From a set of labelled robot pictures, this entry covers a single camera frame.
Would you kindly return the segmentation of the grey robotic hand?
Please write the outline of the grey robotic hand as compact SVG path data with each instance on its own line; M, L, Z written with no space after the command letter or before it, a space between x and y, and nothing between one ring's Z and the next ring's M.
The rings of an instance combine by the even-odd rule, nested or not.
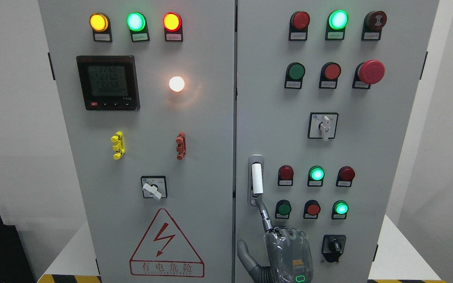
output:
M261 197L255 199L265 230L264 240L270 265L260 266L239 240L237 256L255 283L310 283L313 260L307 235L300 230L274 226Z

